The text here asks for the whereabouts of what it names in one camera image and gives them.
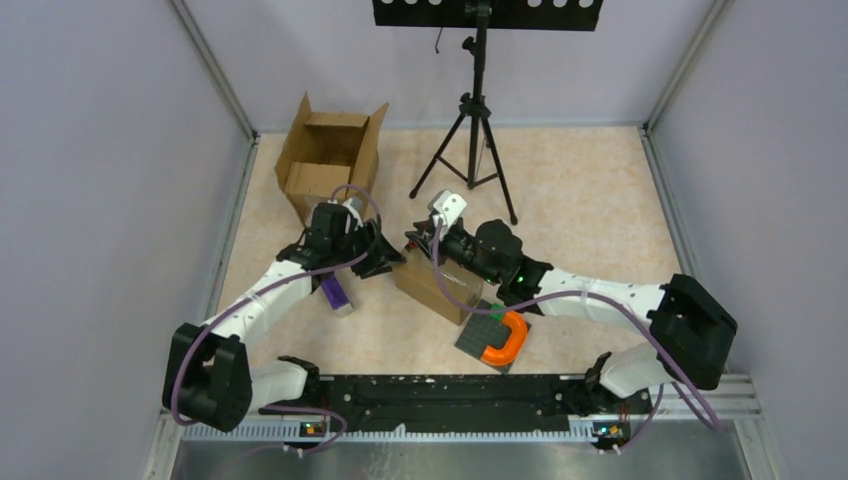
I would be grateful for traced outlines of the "small cardboard box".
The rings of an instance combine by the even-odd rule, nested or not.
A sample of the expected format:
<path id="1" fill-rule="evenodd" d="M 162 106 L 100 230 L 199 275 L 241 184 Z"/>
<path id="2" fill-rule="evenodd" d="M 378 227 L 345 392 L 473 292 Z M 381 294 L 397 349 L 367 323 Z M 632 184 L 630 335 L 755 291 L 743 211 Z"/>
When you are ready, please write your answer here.
<path id="1" fill-rule="evenodd" d="M 439 271 L 418 248 L 405 248 L 405 262 L 393 268 L 395 286 L 421 305 L 449 322 L 461 326 L 471 313 L 451 302 L 440 289 L 440 283 L 458 302 L 475 307 L 482 296 L 483 280 L 445 260 Z"/>

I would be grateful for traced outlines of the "purple rectangular box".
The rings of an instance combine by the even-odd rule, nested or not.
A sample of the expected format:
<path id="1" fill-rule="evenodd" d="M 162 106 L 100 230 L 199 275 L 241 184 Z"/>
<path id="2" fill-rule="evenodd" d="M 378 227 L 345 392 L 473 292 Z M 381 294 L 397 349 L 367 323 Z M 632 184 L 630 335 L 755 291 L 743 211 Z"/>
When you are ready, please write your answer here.
<path id="1" fill-rule="evenodd" d="M 354 307 L 351 300 L 335 274 L 329 274 L 321 282 L 320 287 L 336 316 L 344 317 L 353 312 Z"/>

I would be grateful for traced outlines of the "large cardboard express box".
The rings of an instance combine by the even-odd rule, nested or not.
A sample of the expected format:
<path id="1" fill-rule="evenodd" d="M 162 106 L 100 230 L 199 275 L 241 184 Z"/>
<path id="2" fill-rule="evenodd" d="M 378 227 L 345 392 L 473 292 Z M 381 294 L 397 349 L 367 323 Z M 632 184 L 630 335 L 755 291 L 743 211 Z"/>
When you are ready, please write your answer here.
<path id="1" fill-rule="evenodd" d="M 370 115 L 320 112 L 312 109 L 308 96 L 302 98 L 274 167 L 279 189 L 301 224 L 321 201 L 363 197 L 350 189 L 335 193 L 342 184 L 373 192 L 378 141 L 388 108 L 384 103 Z"/>

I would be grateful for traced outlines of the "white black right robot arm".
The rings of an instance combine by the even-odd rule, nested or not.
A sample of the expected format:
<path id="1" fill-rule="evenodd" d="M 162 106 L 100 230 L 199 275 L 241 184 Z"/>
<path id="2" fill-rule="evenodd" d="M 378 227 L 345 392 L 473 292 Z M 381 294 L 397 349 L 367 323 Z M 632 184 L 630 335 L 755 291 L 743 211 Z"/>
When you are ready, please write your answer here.
<path id="1" fill-rule="evenodd" d="M 406 232 L 433 262 L 451 260 L 496 286 L 496 296 L 517 312 L 570 316 L 631 330 L 645 341 L 601 360 L 586 385 L 589 404 L 612 412 L 639 390 L 672 381 L 699 390 L 718 387 L 738 323 L 694 277 L 675 274 L 663 284 L 605 281 L 534 260 L 501 220 L 475 233 L 432 220 Z"/>

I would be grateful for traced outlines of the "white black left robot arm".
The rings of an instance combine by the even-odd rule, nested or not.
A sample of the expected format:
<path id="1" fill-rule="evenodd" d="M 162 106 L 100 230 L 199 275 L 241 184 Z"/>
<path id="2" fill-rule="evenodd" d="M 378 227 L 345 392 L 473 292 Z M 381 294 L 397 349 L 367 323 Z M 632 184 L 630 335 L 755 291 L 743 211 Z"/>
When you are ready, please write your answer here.
<path id="1" fill-rule="evenodd" d="M 338 270 L 361 279 L 391 271 L 402 255 L 382 233 L 382 218 L 364 220 L 352 201 L 321 202 L 300 237 L 284 247 L 260 279 L 223 312 L 173 334 L 162 404 L 180 425 L 230 432 L 246 414 L 284 401 L 297 413 L 319 404 L 312 364 L 283 357 L 263 367 L 249 353 L 300 301 Z"/>

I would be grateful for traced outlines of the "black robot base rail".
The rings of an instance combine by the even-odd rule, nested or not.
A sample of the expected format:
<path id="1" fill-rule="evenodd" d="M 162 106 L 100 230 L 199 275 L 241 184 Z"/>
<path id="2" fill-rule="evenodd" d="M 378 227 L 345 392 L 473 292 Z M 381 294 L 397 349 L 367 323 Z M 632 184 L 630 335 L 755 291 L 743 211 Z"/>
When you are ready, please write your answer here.
<path id="1" fill-rule="evenodd" d="M 329 410 L 351 433 L 531 433 L 566 431 L 571 417 L 647 414 L 647 390 L 621 399 L 580 375 L 335 375 L 308 381 L 281 407 Z"/>

